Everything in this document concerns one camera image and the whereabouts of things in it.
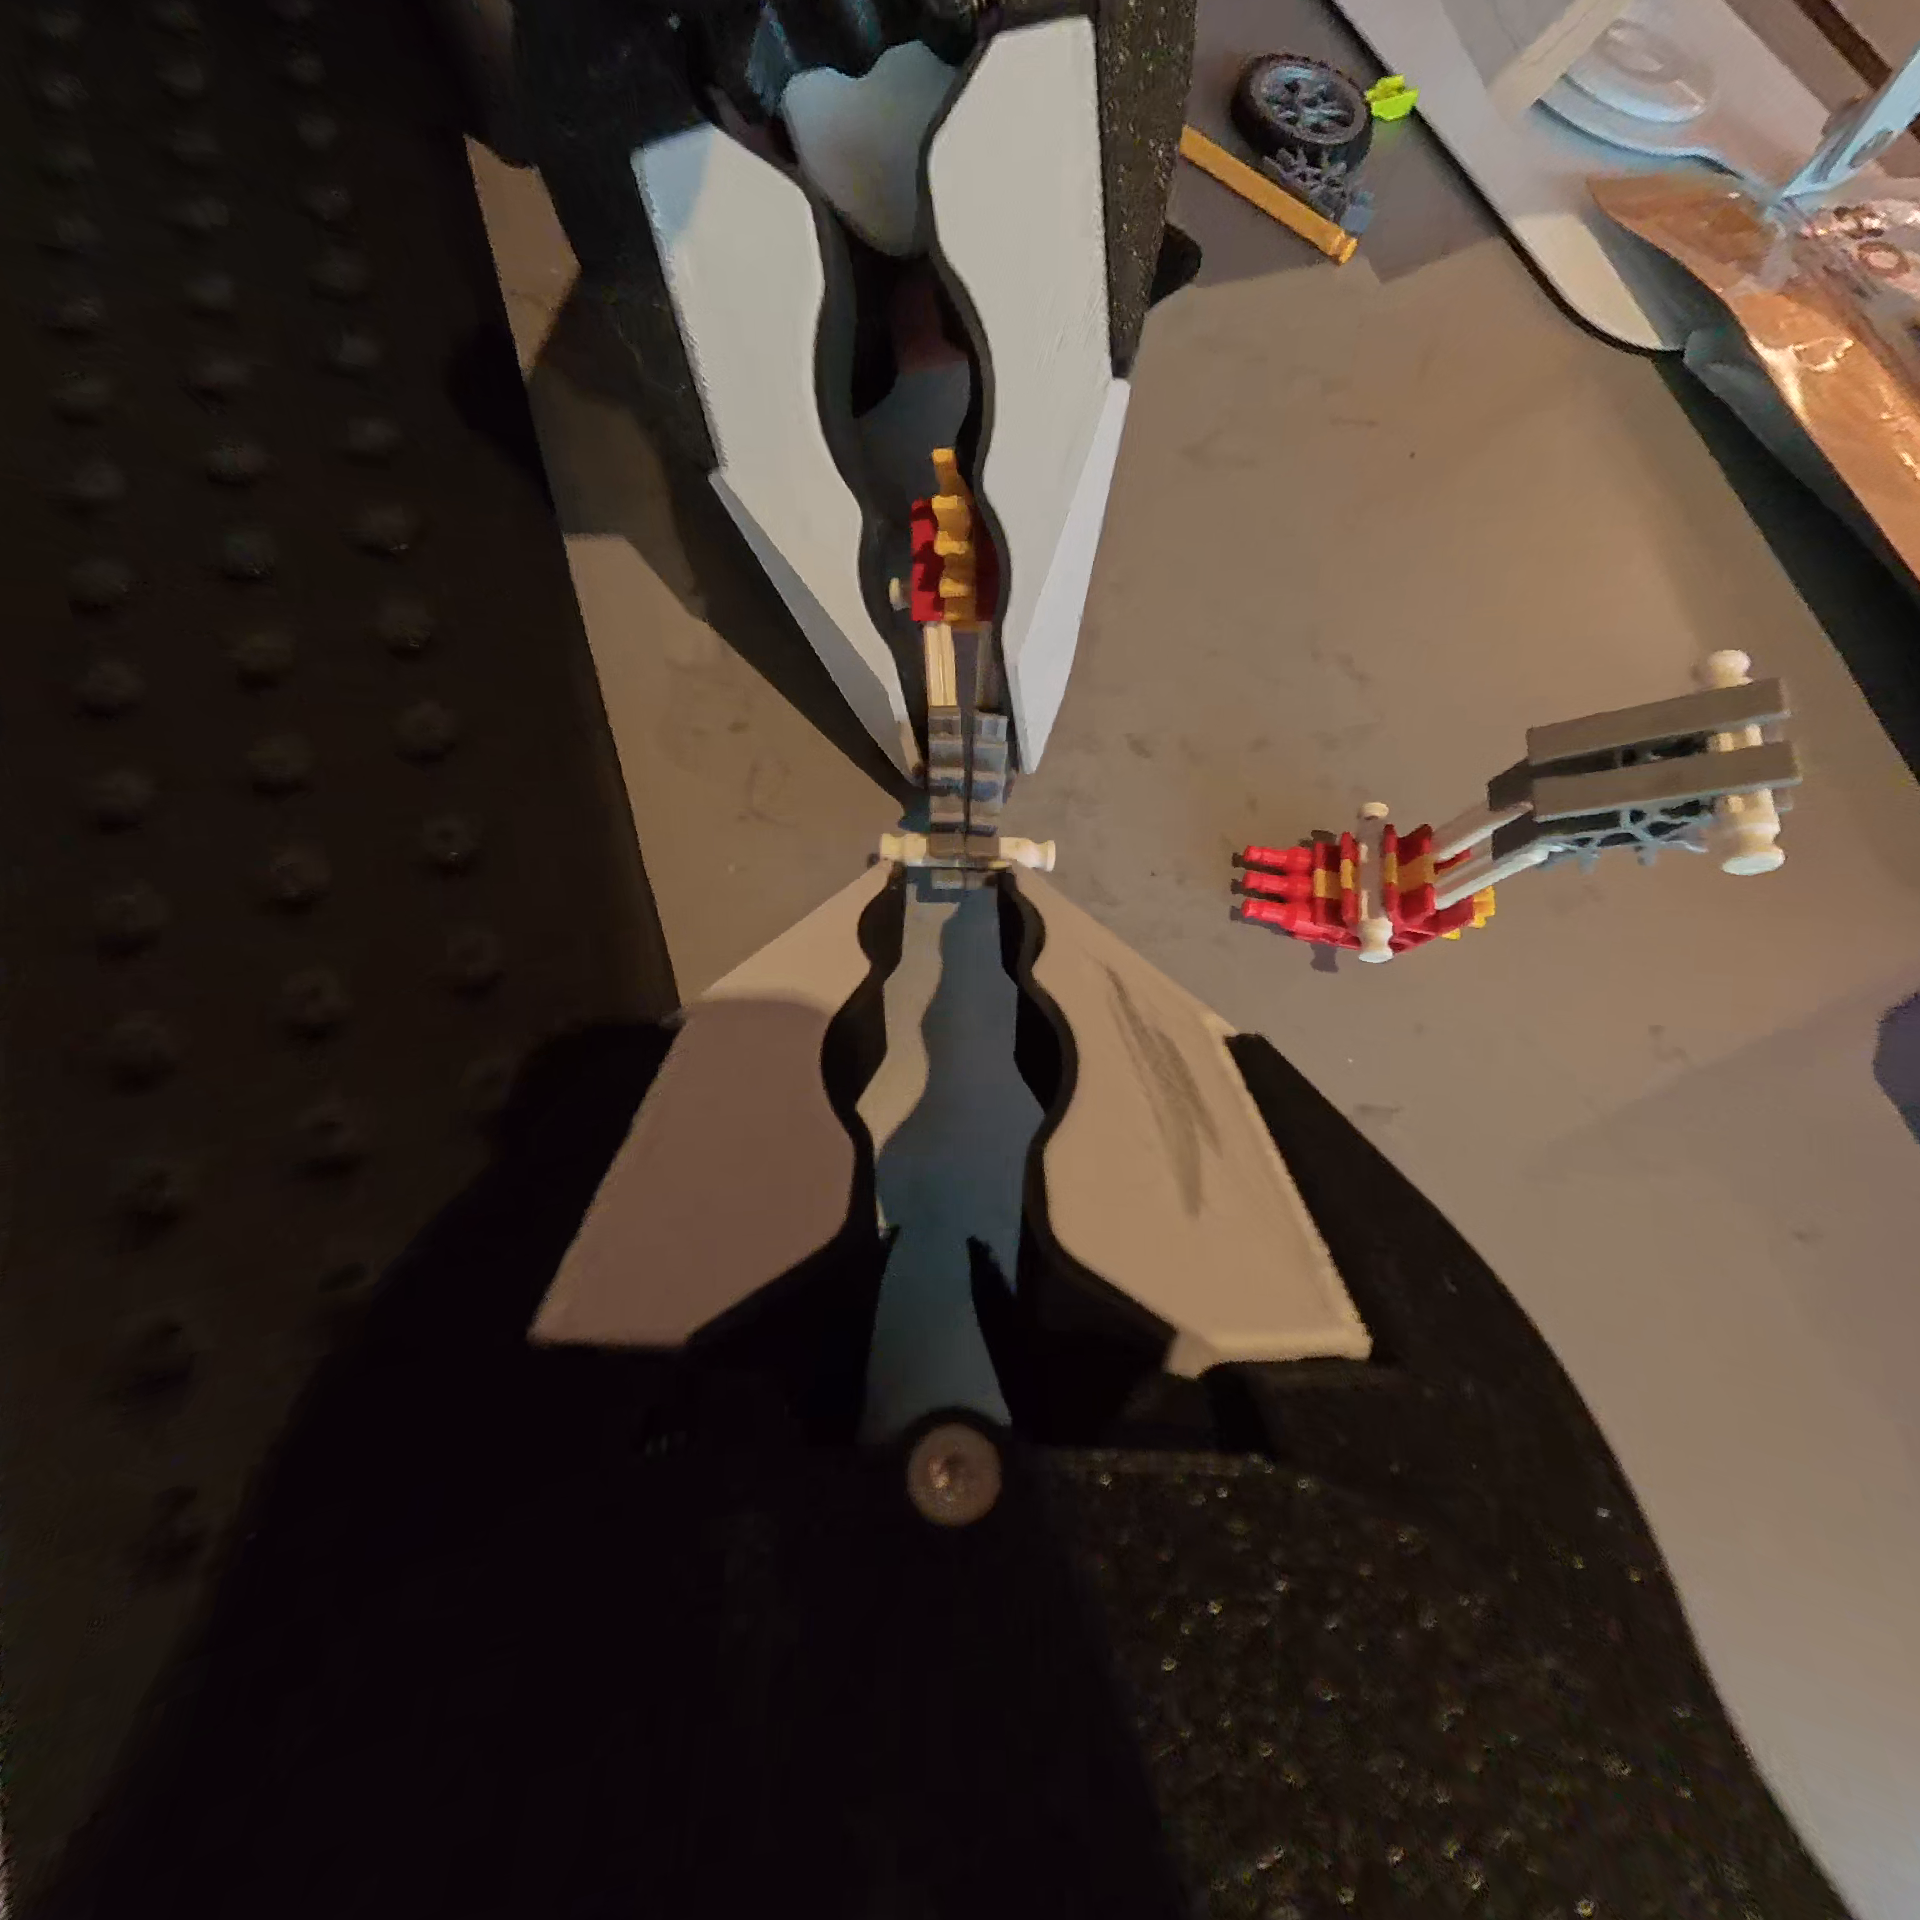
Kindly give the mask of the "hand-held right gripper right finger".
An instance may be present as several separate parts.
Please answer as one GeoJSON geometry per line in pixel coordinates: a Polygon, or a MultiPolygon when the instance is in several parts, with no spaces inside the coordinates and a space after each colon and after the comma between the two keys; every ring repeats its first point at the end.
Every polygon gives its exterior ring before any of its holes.
{"type": "Polygon", "coordinates": [[[1026,1151],[1020,1308],[1146,1370],[1369,1361],[1236,1029],[1044,877],[998,877],[1026,1151]]]}

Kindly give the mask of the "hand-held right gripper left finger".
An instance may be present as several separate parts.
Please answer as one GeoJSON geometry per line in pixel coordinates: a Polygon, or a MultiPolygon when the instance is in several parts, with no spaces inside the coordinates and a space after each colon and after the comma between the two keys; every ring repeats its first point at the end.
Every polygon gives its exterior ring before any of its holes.
{"type": "Polygon", "coordinates": [[[872,861],[681,1010],[533,1343],[681,1348],[878,1223],[861,1098],[903,939],[904,869],[872,861]]]}

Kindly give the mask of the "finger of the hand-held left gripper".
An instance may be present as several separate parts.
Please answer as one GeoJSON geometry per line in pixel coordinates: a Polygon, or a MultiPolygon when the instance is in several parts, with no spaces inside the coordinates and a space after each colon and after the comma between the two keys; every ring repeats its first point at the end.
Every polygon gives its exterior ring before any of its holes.
{"type": "Polygon", "coordinates": [[[826,248],[806,191],[730,132],[697,123],[630,155],[704,410],[711,490],[832,683],[908,783],[920,746],[861,580],[861,504],[821,394],[826,248]]]}
{"type": "Polygon", "coordinates": [[[972,490],[998,557],[1017,764],[1065,701],[1130,384],[1112,371],[1089,18],[990,36],[920,153],[927,252],[975,354],[972,490]]]}

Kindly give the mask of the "red and yellow toy assembly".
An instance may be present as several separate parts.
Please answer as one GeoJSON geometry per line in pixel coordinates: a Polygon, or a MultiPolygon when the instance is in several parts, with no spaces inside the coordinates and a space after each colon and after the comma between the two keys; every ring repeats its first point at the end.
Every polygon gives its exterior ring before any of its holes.
{"type": "Polygon", "coordinates": [[[926,826],[885,834],[879,858],[932,904],[998,874],[1052,874],[1054,841],[1001,828],[1017,757],[994,621],[998,560],[950,448],[930,452],[930,490],[909,506],[908,573],[890,596],[919,634],[926,826]]]}

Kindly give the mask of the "yellow toy rod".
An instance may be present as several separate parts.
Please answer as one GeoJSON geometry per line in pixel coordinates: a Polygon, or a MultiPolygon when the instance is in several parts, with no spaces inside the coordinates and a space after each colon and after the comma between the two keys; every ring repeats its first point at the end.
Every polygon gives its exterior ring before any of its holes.
{"type": "Polygon", "coordinates": [[[1257,208],[1265,220],[1304,240],[1335,266],[1353,261],[1359,244],[1357,235],[1326,218],[1306,202],[1303,191],[1285,185],[1273,172],[1236,157],[1193,125],[1182,125],[1177,153],[1200,176],[1225,188],[1241,203],[1257,208]]]}

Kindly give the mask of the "toy wheel with grey hub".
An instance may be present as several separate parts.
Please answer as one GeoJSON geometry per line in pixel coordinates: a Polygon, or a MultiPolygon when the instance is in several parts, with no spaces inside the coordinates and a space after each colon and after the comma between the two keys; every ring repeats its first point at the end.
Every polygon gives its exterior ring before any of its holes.
{"type": "Polygon", "coordinates": [[[1306,55],[1260,55],[1232,88],[1229,119],[1269,157],[1356,160],[1374,140],[1365,90],[1337,66],[1306,55]]]}

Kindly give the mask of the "grey snowflake toy connector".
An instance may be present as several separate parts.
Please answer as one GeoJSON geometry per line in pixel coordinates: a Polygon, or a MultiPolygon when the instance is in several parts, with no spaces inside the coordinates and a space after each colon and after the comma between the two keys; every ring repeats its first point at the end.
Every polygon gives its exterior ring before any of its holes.
{"type": "Polygon", "coordinates": [[[1319,220],[1359,235],[1374,218],[1374,195],[1359,180],[1359,170],[1328,155],[1281,151],[1260,160],[1261,172],[1293,202],[1304,203],[1319,220]]]}

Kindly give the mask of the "white document stand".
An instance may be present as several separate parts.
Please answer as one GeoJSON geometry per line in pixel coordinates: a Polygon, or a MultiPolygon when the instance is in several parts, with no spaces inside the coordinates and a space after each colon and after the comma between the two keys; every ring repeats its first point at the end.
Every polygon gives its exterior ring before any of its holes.
{"type": "Polygon", "coordinates": [[[1561,304],[1637,352],[1679,352],[1704,295],[1615,224],[1593,180],[1687,173],[1760,191],[1825,108],[1730,4],[1341,3],[1561,304]]]}

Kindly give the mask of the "black dimpled pad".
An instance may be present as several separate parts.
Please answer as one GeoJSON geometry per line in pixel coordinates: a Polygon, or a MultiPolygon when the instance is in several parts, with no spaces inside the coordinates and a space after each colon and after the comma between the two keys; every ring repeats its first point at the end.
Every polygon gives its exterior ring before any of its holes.
{"type": "Polygon", "coordinates": [[[4,4],[4,1903],[549,1039],[674,997],[417,4],[4,4]]]}

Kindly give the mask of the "grey and red toy model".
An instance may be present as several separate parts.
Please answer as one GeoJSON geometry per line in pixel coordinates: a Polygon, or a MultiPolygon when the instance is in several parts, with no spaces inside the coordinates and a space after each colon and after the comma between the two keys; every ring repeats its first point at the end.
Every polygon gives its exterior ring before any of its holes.
{"type": "Polygon", "coordinates": [[[1498,887],[1532,874],[1666,853],[1732,877],[1775,874],[1802,777],[1789,715],[1777,680],[1717,651],[1682,695],[1534,727],[1521,757],[1449,821],[1402,826],[1366,800],[1340,829],[1238,848],[1232,920],[1378,968],[1485,929],[1498,887]]]}

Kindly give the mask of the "foil toy packaging bag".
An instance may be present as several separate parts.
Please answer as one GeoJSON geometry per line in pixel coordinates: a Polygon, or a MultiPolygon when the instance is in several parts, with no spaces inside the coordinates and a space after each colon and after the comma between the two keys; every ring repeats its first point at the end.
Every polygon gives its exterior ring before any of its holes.
{"type": "Polygon", "coordinates": [[[1917,180],[1871,172],[1809,199],[1730,176],[1596,176],[1591,199],[1718,309],[1689,369],[1917,578],[1917,180]]]}

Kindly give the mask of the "pale slotted strut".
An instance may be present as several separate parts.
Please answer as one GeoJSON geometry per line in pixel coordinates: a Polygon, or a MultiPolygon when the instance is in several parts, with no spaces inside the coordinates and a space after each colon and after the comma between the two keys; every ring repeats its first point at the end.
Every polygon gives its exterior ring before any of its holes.
{"type": "Polygon", "coordinates": [[[1888,73],[1876,91],[1838,109],[1813,153],[1765,195],[1768,208],[1814,202],[1844,188],[1878,160],[1917,117],[1917,49],[1888,73]]]}

